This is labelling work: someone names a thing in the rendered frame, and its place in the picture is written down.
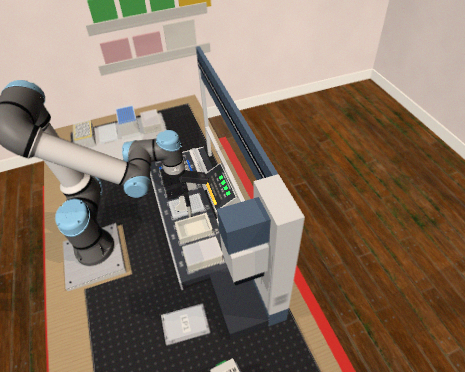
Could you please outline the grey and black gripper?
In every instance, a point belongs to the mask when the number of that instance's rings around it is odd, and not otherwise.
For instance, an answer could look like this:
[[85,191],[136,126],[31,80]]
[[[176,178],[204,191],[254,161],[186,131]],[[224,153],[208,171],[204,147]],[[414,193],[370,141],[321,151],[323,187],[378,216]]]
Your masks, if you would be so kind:
[[[179,177],[184,174],[185,168],[181,173],[177,175],[169,175],[164,172],[164,169],[160,169],[160,172],[162,175],[163,185],[165,187],[168,200],[178,198],[178,196],[184,194],[184,196],[182,195],[179,197],[179,204],[175,206],[175,210],[176,211],[188,211],[188,215],[190,218],[192,215],[192,209],[191,209],[190,199],[188,195],[187,183],[179,181]],[[185,199],[185,202],[184,202],[184,199]]]

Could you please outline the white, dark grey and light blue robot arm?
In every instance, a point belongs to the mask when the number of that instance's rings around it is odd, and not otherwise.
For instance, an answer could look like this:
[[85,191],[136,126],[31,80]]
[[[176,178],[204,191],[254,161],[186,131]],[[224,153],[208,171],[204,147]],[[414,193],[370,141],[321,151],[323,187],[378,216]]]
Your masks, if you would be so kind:
[[60,138],[44,103],[45,94],[36,84],[10,82],[0,95],[0,145],[21,157],[42,159],[50,168],[67,198],[56,212],[56,224],[73,245],[76,259],[95,266],[114,249],[113,237],[96,221],[100,179],[124,186],[130,197],[143,197],[149,190],[152,161],[162,160],[169,175],[184,170],[181,142],[173,130],[160,132],[157,140],[125,142],[123,161]]

